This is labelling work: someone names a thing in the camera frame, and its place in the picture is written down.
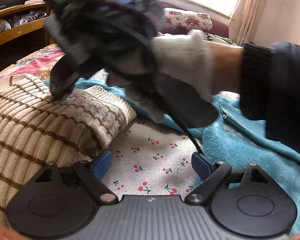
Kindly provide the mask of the dark sleeved right forearm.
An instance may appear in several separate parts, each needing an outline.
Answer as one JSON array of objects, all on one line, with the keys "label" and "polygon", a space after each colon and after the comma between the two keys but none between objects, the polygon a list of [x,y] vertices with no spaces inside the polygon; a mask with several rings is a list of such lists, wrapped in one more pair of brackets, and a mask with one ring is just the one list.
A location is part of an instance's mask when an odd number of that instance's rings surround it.
[{"label": "dark sleeved right forearm", "polygon": [[240,94],[247,119],[264,120],[268,139],[300,153],[300,46],[207,42],[207,47],[213,58],[212,93]]}]

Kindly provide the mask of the white gloved right hand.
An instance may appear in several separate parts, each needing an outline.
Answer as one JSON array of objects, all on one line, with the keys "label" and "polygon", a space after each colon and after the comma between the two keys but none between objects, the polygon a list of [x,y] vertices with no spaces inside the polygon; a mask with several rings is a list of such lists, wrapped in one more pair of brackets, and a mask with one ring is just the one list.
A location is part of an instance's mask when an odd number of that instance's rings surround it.
[{"label": "white gloved right hand", "polygon": [[[159,63],[159,72],[189,84],[201,101],[212,102],[213,55],[201,30],[191,30],[186,35],[163,35],[151,40]],[[164,111],[136,88],[131,81],[108,72],[107,85],[125,89],[127,98],[147,109],[154,122],[162,122]]]}]

